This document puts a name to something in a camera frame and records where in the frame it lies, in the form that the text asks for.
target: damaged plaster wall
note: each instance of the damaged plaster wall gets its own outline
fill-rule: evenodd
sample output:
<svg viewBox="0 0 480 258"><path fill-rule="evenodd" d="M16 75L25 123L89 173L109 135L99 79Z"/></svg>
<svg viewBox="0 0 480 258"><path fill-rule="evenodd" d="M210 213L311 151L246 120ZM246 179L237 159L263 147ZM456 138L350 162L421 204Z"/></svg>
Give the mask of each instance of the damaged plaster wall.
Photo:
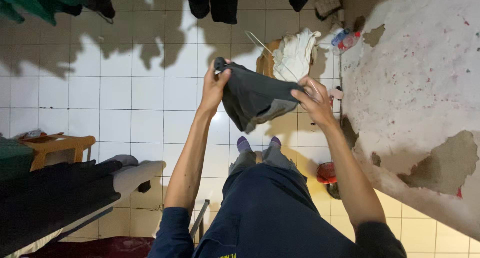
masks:
<svg viewBox="0 0 480 258"><path fill-rule="evenodd" d="M359 133L355 156L375 188L480 240L480 146L465 144L477 169L460 176L462 197L409 187L397 176L413 176L412 167L463 130L480 145L480 0L343 5L347 26L364 20L362 33L370 33L341 60L343 114Z"/></svg>

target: person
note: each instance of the person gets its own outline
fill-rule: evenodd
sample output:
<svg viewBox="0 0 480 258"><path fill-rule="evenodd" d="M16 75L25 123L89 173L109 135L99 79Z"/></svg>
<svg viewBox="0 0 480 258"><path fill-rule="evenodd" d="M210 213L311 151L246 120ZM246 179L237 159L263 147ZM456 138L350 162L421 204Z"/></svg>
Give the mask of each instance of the person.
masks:
<svg viewBox="0 0 480 258"><path fill-rule="evenodd" d="M210 228L194 248L189 223L200 185L210 121L231 70L215 75L213 61L187 141L168 184L159 231L148 257L406 257L386 224L380 201L351 154L330 107L327 89L306 76L305 93L291 94L327 137L342 202L355 243L318 213L304 177L280 152L274 137L255 163L241 137L238 159L229 168L223 201Z"/></svg>

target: sock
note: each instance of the sock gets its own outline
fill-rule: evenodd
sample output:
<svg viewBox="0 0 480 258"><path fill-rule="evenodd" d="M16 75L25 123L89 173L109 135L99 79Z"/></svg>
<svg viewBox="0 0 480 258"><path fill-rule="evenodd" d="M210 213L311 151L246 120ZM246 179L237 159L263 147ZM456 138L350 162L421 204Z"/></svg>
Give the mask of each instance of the sock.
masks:
<svg viewBox="0 0 480 258"><path fill-rule="evenodd" d="M237 140L237 149L239 152L245 150L251 151L250 144L248 143L247 138L242 136Z"/></svg>
<svg viewBox="0 0 480 258"><path fill-rule="evenodd" d="M273 147L276 147L276 148L280 149L282 147L282 143L280 143L280 140L276 136L273 136L273 138L270 141L270 144L268 144L268 146L273 146Z"/></svg>

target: plastic bottle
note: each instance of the plastic bottle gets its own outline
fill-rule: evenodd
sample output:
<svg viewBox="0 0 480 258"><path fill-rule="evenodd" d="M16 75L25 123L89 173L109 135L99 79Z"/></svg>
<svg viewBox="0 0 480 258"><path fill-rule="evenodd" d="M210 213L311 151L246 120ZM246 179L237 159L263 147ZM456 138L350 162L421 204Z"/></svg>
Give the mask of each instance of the plastic bottle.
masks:
<svg viewBox="0 0 480 258"><path fill-rule="evenodd" d="M350 33L350 29L344 29L340 31L333 39L332 45L337 46L348 34Z"/></svg>
<svg viewBox="0 0 480 258"><path fill-rule="evenodd" d="M351 47L357 44L358 40L360 39L360 32L352 32L348 34L340 43L333 47L333 54L340 55L344 53L346 50L350 49Z"/></svg>

